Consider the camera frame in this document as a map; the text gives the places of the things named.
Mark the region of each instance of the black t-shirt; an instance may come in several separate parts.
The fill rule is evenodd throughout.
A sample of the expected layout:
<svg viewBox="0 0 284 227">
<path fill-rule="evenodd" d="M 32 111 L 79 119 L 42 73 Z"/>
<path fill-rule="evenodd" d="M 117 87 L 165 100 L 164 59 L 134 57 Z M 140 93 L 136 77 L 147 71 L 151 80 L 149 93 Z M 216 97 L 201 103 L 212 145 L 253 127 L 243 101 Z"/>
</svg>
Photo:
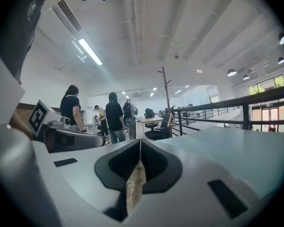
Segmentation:
<svg viewBox="0 0 284 227">
<path fill-rule="evenodd" d="M 119 117 L 123 116 L 122 108 L 119 103 L 110 102 L 106 105 L 106 118 L 110 131 L 119 131 L 123 128 Z"/>
<path fill-rule="evenodd" d="M 68 117 L 71 120 L 71 125 L 77 124 L 72 111 L 72 108 L 75 106 L 79 106 L 79 108 L 81 109 L 79 99 L 76 96 L 65 97 L 64 99 L 62 99 L 60 105 L 61 115 L 63 117 Z"/>
<path fill-rule="evenodd" d="M 0 57 L 20 84 L 22 65 L 34 39 L 44 1 L 18 0 L 0 31 Z"/>
</svg>

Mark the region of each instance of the metal railing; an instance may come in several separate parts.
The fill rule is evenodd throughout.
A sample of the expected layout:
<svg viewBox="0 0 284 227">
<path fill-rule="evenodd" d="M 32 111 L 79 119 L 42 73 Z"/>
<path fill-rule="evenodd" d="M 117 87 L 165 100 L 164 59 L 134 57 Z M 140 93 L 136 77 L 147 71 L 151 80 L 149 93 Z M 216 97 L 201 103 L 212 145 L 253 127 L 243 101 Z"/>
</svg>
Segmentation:
<svg viewBox="0 0 284 227">
<path fill-rule="evenodd" d="M 269 102 L 273 100 L 284 99 L 284 87 L 275 88 L 266 92 L 239 97 L 231 100 L 221 101 L 213 104 L 205 104 L 200 106 L 186 107 L 174 109 L 173 113 L 177 114 L 174 124 L 179 126 L 179 129 L 172 127 L 173 130 L 180 132 L 180 135 L 186 134 L 183 132 L 183 127 L 199 131 L 200 129 L 189 126 L 192 122 L 214 122 L 214 123 L 230 123 L 230 124 L 241 124 L 244 130 L 250 129 L 254 125 L 284 125 L 284 120 L 276 121 L 250 121 L 249 120 L 249 105 Z M 235 110 L 236 108 L 242 107 L 243 111 L 243 121 L 233 121 L 233 120 L 213 120 L 214 116 L 220 116 L 222 114 L 228 113 Z M 197 112 L 197 117 L 189 117 L 188 113 Z"/>
</svg>

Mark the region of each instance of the woman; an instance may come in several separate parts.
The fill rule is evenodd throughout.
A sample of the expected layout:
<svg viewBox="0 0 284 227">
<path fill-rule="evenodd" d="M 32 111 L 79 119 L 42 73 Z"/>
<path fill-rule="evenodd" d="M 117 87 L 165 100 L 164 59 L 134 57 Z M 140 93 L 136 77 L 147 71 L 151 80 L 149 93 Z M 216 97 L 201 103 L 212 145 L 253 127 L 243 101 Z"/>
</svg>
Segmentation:
<svg viewBox="0 0 284 227">
<path fill-rule="evenodd" d="M 125 140 L 123 130 L 125 125 L 123 122 L 123 112 L 121 106 L 118 103 L 117 94 L 111 92 L 109 94 L 109 103 L 106 105 L 106 119 L 108 123 L 108 132 L 112 144 L 122 142 Z"/>
<path fill-rule="evenodd" d="M 87 130 L 84 128 L 83 122 L 80 117 L 80 104 L 79 104 L 79 89 L 75 85 L 70 85 L 64 97 L 62 98 L 60 109 L 63 117 L 68 117 L 71 120 L 71 125 L 77 125 L 76 131 L 82 133 Z"/>
</svg>

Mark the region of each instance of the black office chair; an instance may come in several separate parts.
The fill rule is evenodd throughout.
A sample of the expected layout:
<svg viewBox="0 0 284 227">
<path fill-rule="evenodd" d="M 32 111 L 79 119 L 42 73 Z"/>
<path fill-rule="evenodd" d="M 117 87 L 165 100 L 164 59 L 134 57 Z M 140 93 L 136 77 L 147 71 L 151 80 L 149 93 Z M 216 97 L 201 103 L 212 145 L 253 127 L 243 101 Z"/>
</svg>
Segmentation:
<svg viewBox="0 0 284 227">
<path fill-rule="evenodd" d="M 152 129 L 145 133 L 145 136 L 151 140 L 163 140 L 170 138 L 169 128 L 168 125 L 168 117 L 167 121 L 163 119 L 161 127 L 159 130 Z"/>
<path fill-rule="evenodd" d="M 152 115 L 147 115 L 146 113 L 144 113 L 144 116 L 145 116 L 146 119 L 154 118 L 154 117 L 155 117 L 155 113 L 152 114 Z M 146 124 L 145 124 L 145 127 L 146 127 L 146 128 L 150 128 L 151 131 L 153 131 L 153 130 L 154 130 L 153 128 L 155 128 L 155 127 L 157 127 L 157 126 L 158 126 L 157 123 L 146 123 Z"/>
</svg>

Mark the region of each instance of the fluorescent light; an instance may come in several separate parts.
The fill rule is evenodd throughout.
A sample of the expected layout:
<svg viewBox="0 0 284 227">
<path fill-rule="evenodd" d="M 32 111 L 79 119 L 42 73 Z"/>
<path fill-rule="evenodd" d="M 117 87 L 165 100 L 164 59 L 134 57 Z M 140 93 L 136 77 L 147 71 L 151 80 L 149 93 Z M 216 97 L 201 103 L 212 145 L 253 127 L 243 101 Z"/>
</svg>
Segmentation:
<svg viewBox="0 0 284 227">
<path fill-rule="evenodd" d="M 280 57 L 279 60 L 278 60 L 278 64 L 282 64 L 283 62 L 284 62 L 284 58 Z"/>
<path fill-rule="evenodd" d="M 280 33 L 279 34 L 279 41 L 280 41 L 280 44 L 284 44 L 284 33 Z"/>
<path fill-rule="evenodd" d="M 86 43 L 85 39 L 80 39 L 78 42 L 82 45 L 82 47 L 86 50 L 86 52 L 91 56 L 91 58 L 95 61 L 95 63 L 97 63 L 98 65 L 103 65 L 103 63 L 96 56 L 96 54 L 93 52 L 90 46 Z"/>
<path fill-rule="evenodd" d="M 236 74 L 237 74 L 237 72 L 236 72 L 234 69 L 230 69 L 230 70 L 227 72 L 227 76 L 228 76 L 228 77 L 231 77 L 231 76 L 236 75 Z"/>
</svg>

